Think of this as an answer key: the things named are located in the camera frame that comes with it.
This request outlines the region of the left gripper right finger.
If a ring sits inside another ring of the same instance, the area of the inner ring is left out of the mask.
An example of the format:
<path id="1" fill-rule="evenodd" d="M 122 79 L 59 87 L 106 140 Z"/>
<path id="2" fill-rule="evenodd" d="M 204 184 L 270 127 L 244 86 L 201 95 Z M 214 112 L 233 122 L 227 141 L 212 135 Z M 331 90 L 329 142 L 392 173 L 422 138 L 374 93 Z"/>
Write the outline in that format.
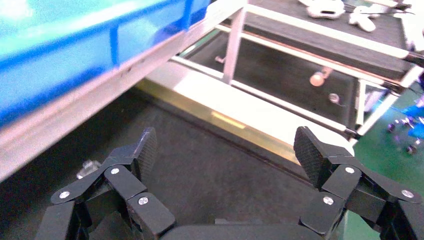
<path id="1" fill-rule="evenodd" d="M 306 126 L 297 128 L 293 149 L 318 193 L 299 224 L 328 240 L 347 211 L 359 215 L 382 240 L 424 237 L 422 196 L 380 175 L 344 147 L 320 141 Z"/>

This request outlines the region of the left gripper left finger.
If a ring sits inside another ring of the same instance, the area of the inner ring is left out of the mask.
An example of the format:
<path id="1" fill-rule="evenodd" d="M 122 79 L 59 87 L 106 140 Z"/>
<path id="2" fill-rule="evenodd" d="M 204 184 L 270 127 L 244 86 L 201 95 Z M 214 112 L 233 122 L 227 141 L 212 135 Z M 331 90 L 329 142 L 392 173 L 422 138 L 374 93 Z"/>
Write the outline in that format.
<path id="1" fill-rule="evenodd" d="M 157 149 L 155 129 L 145 128 L 138 141 L 115 148 L 97 170 L 59 189 L 51 196 L 36 239 L 87 240 L 114 212 L 136 240 L 160 239 L 176 219 L 146 185 Z"/>

